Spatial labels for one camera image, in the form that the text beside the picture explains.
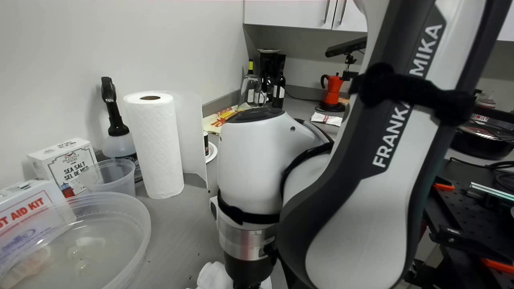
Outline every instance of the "franka emika robot arm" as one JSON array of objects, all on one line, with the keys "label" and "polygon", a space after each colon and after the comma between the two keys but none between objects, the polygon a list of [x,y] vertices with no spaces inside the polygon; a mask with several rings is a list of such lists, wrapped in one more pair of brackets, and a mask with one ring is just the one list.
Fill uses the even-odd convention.
[{"label": "franka emika robot arm", "polygon": [[278,109],[224,124],[217,225],[234,288],[259,288],[277,258],[293,288],[399,282],[510,2],[355,1],[368,41],[335,141]]}]

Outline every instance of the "countertop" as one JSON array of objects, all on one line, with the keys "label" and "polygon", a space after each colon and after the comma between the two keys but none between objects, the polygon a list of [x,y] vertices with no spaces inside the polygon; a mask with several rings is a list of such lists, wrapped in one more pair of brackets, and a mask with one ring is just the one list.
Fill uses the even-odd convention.
[{"label": "countertop", "polygon": [[[309,120],[316,102],[284,99],[284,110],[293,118]],[[336,138],[338,127],[318,124],[332,138]],[[217,145],[218,137],[209,135]],[[455,156],[479,164],[492,161],[470,157],[452,149],[445,158]],[[510,154],[506,160],[514,159]],[[215,220],[209,209],[209,198],[217,194],[217,158],[207,164],[208,189],[186,185],[181,194],[164,200],[148,197],[144,187],[136,190],[152,221],[152,235],[143,264],[134,276],[129,289],[135,288],[196,288],[196,279],[207,262],[223,262],[223,250],[219,245]],[[280,263],[271,275],[274,289],[287,289]]]}]

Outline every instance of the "box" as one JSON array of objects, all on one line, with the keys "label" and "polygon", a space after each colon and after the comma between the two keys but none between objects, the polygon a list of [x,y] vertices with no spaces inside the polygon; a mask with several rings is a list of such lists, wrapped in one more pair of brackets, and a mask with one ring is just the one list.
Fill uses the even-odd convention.
[{"label": "box", "polygon": [[66,197],[85,191],[77,176],[97,162],[91,143],[74,138],[28,155],[38,178],[54,180]]},{"label": "box", "polygon": [[[62,200],[65,197],[52,180],[33,179],[0,190],[0,268],[41,239],[51,241],[76,220],[69,210],[46,208]],[[21,220],[35,222],[27,229],[20,226]]]}]

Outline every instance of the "clear plastic container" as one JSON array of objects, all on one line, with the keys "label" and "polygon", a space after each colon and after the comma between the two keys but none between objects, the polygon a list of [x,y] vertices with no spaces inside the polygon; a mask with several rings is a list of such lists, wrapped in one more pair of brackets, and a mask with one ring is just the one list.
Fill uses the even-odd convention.
[{"label": "clear plastic container", "polygon": [[141,266],[151,223],[136,198],[83,193],[24,215],[3,234],[1,247],[20,249],[0,256],[2,288],[122,289]]},{"label": "clear plastic container", "polygon": [[136,165],[128,159],[103,160],[79,175],[79,182],[90,192],[118,192],[136,196],[134,171]]}]

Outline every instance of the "white cloth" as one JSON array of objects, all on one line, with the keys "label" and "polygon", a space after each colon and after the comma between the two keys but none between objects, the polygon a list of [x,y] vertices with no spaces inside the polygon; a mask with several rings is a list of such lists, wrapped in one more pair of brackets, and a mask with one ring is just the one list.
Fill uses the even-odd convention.
[{"label": "white cloth", "polygon": [[[225,271],[225,266],[219,262],[207,263],[198,274],[196,281],[198,288],[196,289],[232,289],[232,279]],[[264,280],[261,283],[261,289],[272,289],[271,279]]]},{"label": "white cloth", "polygon": [[340,127],[341,122],[343,121],[343,119],[338,116],[328,116],[316,112],[313,114],[313,116],[310,117],[310,120],[312,122],[323,122],[326,124],[335,125],[337,127]]}]

